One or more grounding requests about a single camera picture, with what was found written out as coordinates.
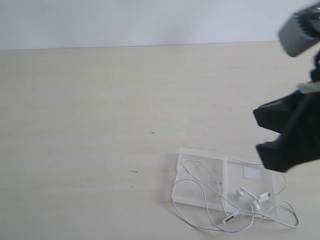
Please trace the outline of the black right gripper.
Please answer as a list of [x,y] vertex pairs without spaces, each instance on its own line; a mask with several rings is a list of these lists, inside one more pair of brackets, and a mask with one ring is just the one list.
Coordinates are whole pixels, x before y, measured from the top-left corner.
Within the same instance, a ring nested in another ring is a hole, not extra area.
[[296,91],[253,110],[259,127],[278,133],[255,146],[265,169],[285,173],[320,158],[320,53],[313,59],[310,81]]

